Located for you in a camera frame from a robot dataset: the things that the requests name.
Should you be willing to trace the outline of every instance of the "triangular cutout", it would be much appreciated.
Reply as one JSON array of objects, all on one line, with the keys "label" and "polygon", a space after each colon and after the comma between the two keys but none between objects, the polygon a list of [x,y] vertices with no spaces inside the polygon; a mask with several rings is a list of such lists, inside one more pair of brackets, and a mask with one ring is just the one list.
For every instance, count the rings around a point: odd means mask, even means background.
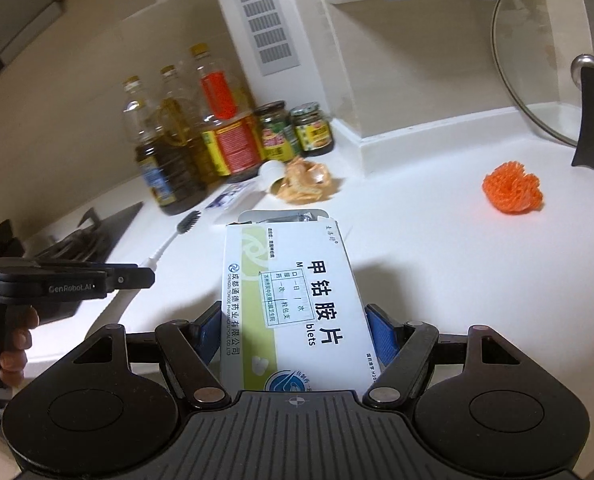
[{"label": "triangular cutout", "polygon": [[94,343],[88,350],[75,359],[75,365],[88,363],[109,363],[112,361],[112,337],[107,335]]},{"label": "triangular cutout", "polygon": [[482,338],[482,362],[488,365],[519,365],[519,361],[490,336]]}]

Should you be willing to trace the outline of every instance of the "ribbed black surface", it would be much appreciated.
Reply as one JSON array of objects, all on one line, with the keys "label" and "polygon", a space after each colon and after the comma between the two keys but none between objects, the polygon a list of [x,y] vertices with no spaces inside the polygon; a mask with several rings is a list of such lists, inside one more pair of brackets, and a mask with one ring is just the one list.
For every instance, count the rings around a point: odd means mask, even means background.
[{"label": "ribbed black surface", "polygon": [[[24,480],[42,477],[24,473]],[[471,480],[437,461],[401,416],[350,392],[244,392],[225,410],[190,418],[157,458],[117,480]],[[551,480],[573,480],[560,473]]]}]

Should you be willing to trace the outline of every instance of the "jar label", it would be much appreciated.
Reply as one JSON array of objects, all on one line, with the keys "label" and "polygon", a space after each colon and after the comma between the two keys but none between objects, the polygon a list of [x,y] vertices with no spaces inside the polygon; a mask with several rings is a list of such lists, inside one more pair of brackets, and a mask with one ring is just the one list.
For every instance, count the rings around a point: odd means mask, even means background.
[{"label": "jar label", "polygon": [[291,126],[282,123],[269,124],[262,130],[261,140],[266,150],[267,158],[288,162],[295,158],[296,152],[289,142],[288,130]]},{"label": "jar label", "polygon": [[311,124],[302,124],[295,126],[295,130],[305,152],[328,146],[333,140],[327,121],[319,120]]},{"label": "jar label", "polygon": [[153,156],[149,156],[138,162],[139,169],[146,181],[148,187],[151,188],[152,196],[159,205],[168,205],[175,202],[175,194],[168,184],[166,177],[161,172],[157,160]]},{"label": "jar label", "polygon": [[217,173],[228,176],[250,170],[261,163],[258,141],[248,118],[202,133]]}]

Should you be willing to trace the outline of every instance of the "green stripe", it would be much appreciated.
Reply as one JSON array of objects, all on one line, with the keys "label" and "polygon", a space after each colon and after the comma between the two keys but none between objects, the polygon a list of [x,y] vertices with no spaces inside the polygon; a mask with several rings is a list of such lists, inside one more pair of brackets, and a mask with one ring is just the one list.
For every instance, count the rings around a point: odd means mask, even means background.
[{"label": "green stripe", "polygon": [[[244,388],[263,390],[268,378],[277,371],[275,332],[266,328],[259,286],[259,273],[268,270],[266,229],[259,226],[241,230],[241,329]],[[254,356],[268,359],[263,375],[253,373]]]}]

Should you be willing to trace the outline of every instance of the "red label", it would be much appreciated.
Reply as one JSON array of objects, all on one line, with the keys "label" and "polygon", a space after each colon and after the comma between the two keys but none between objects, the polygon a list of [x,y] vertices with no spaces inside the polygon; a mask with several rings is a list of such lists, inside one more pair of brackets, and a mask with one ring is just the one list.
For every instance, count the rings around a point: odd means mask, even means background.
[{"label": "red label", "polygon": [[219,151],[231,173],[249,170],[261,162],[254,133],[245,120],[217,130],[215,134]]},{"label": "red label", "polygon": [[203,77],[202,88],[216,118],[226,121],[237,115],[237,104],[223,72],[212,72]]}]

